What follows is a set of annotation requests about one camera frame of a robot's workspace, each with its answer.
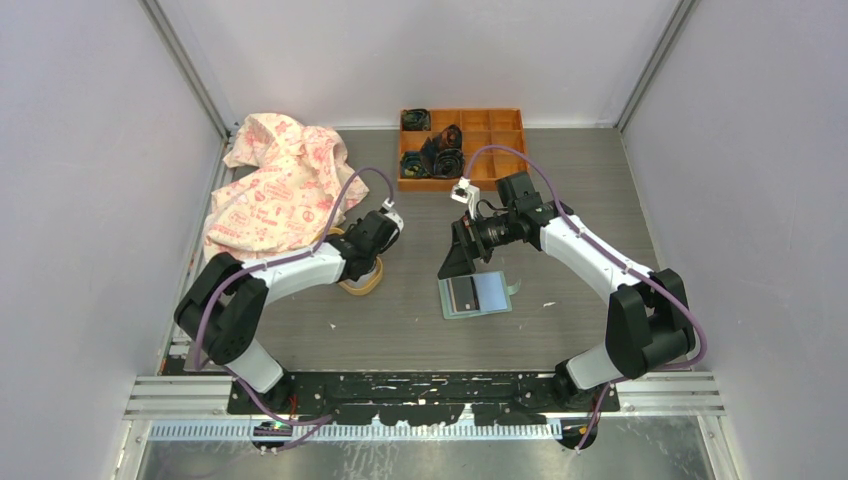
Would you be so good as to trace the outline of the light green card holder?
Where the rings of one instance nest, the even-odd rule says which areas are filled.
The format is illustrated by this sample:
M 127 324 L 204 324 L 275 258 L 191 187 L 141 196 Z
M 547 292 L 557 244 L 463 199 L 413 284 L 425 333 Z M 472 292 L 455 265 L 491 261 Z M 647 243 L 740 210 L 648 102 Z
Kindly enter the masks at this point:
M 521 280 L 509 284 L 503 271 L 475 273 L 480 309 L 477 312 L 457 314 L 451 311 L 446 280 L 438 281 L 438 289 L 442 304 L 442 315 L 445 320 L 466 319 L 486 315 L 507 313 L 513 310 L 512 297 L 521 288 Z

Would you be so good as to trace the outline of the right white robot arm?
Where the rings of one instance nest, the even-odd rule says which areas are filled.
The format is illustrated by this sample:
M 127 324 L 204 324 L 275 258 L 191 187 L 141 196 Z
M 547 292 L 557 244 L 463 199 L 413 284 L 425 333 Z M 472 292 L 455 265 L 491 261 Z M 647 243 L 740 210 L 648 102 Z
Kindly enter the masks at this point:
M 558 403 L 582 409 L 595 388 L 670 366 L 698 345 L 682 278 L 670 269 L 652 271 L 598 239 L 558 199 L 545 201 L 526 172 L 497 180 L 501 207 L 483 216 L 479 190 L 462 178 L 451 190 L 466 205 L 451 225 L 451 247 L 439 279 L 467 276 L 478 260 L 514 242 L 531 245 L 577 274 L 607 306 L 605 335 L 596 346 L 555 368 Z

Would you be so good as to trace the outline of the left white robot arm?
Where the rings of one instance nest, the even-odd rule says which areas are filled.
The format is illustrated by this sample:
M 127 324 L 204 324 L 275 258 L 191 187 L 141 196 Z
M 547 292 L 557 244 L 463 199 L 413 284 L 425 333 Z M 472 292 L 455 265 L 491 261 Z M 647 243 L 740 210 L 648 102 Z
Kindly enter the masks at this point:
M 403 226 L 395 210 L 381 208 L 291 254 L 252 262 L 217 254 L 178 303 L 174 321 L 212 363 L 250 386 L 257 405 L 280 412 L 290 403 L 292 388 L 286 370 L 256 336 L 265 306 L 323 285 L 368 294 L 382 278 L 382 254 Z

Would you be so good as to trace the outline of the yellow oval tray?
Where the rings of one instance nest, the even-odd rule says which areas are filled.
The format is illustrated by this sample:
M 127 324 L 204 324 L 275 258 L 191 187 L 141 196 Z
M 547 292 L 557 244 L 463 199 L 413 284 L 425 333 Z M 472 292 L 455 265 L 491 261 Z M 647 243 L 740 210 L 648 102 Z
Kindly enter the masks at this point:
M 384 265 L 380 255 L 383 247 L 368 229 L 332 227 L 325 242 L 337 250 L 343 260 L 337 284 L 347 293 L 368 295 L 382 281 Z

